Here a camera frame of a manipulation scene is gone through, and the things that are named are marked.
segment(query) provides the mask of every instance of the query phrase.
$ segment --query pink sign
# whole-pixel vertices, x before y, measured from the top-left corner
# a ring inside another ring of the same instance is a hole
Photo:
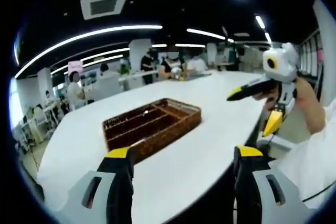
[[[323,61],[323,51],[322,50],[317,51],[317,60]]]
[[[68,74],[71,74],[71,72],[77,71],[79,73],[83,72],[83,62],[80,60],[76,61],[69,61],[68,62]]]

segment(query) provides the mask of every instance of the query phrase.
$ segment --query pillar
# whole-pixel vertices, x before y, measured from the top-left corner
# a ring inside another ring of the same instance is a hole
[[[46,91],[49,91],[51,97],[54,97],[53,85],[51,81],[50,68],[43,68],[37,72],[38,89],[42,104],[46,103]]]
[[[320,29],[323,45],[324,76],[322,103],[324,106],[336,97],[336,21],[321,0],[315,0],[313,9]]]
[[[129,44],[129,48],[132,72],[140,71],[141,59],[145,54],[147,54],[149,49],[152,48],[152,42],[150,39],[132,40]]]
[[[208,64],[216,64],[216,57],[217,57],[217,46],[215,43],[208,43],[206,44],[206,51],[207,51],[207,60]]]

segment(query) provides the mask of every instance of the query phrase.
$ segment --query robot eye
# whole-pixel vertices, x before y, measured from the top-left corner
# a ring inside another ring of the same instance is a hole
[[[272,69],[275,68],[275,66],[276,66],[274,60],[272,60],[272,59],[268,59],[268,60],[267,60],[267,64],[268,64],[268,66],[269,66],[270,68],[272,68]]]

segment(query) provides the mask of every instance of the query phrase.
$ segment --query woven basket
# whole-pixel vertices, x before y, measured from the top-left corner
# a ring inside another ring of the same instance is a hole
[[[200,108],[165,98],[104,121],[103,131],[108,151],[132,146],[137,164],[200,123]]]

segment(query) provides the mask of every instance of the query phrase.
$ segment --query black ceiling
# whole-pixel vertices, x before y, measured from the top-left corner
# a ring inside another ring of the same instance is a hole
[[[302,42],[317,28],[314,0],[126,0],[120,15],[84,20],[80,0],[33,0],[20,29],[18,70],[43,50],[76,35],[121,25],[162,25],[162,30],[119,31],[93,36],[60,47],[37,60],[20,77],[26,77],[78,52],[136,38],[155,44],[218,42],[219,39],[190,34],[187,28],[224,35],[235,40],[265,41],[255,15],[260,15],[273,41]],[[248,38],[234,33],[246,32]]]

